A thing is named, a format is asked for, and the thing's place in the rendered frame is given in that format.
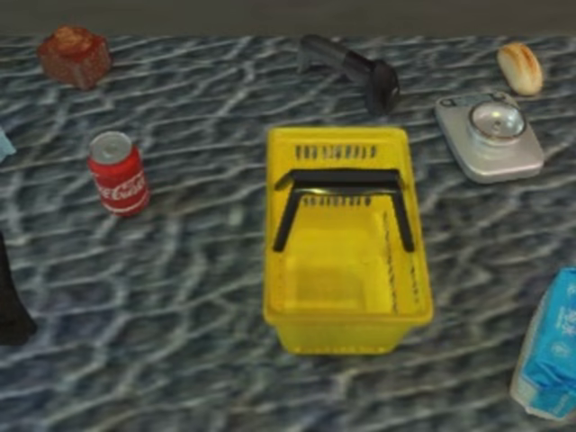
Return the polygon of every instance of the black object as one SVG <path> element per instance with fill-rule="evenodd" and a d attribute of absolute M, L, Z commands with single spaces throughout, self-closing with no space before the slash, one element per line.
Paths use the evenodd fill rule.
<path fill-rule="evenodd" d="M 401 176 L 397 169 L 293 169 L 284 175 L 274 189 L 282 190 L 292 183 L 292 190 L 284 208 L 280 226 L 274 239 L 274 252 L 282 252 L 298 211 L 300 199 L 305 194 L 317 195 L 390 195 L 396 221 L 407 252 L 414 252 L 414 239 L 410 231 L 408 214 L 402 195 Z"/>
<path fill-rule="evenodd" d="M 36 329 L 14 287 L 4 236 L 0 232 L 0 345 L 24 345 Z"/>
<path fill-rule="evenodd" d="M 304 36 L 300 40 L 298 72 L 308 70 L 314 60 L 342 71 L 363 86 L 366 109 L 372 115 L 390 113 L 400 98 L 396 71 L 383 60 L 369 60 L 321 36 Z"/>

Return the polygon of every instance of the wet wipes pack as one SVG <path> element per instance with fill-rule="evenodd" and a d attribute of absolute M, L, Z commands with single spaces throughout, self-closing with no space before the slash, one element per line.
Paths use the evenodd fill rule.
<path fill-rule="evenodd" d="M 0 163 L 10 155 L 16 153 L 16 149 L 12 145 L 12 142 L 6 137 L 6 134 L 0 128 Z"/>
<path fill-rule="evenodd" d="M 544 419 L 564 420 L 576 410 L 576 267 L 563 268 L 540 302 L 510 394 Z"/>

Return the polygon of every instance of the bread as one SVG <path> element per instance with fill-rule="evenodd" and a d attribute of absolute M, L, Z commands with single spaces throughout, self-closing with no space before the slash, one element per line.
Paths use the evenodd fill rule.
<path fill-rule="evenodd" d="M 538 58 L 529 47 L 519 42 L 509 43 L 498 50 L 497 57 L 512 90 L 523 96 L 540 93 L 544 76 Z"/>

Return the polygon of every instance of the yellow plastic crate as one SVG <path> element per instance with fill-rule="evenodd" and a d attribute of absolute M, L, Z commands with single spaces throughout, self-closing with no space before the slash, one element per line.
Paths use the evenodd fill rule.
<path fill-rule="evenodd" d="M 268 137 L 264 315 L 297 354 L 381 354 L 433 317 L 406 133 Z"/>

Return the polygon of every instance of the camera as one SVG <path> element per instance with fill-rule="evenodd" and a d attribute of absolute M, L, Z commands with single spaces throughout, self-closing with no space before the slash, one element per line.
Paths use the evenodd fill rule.
<path fill-rule="evenodd" d="M 464 173 L 481 184 L 536 176 L 544 165 L 540 143 L 508 94 L 478 93 L 436 101 L 436 118 Z"/>

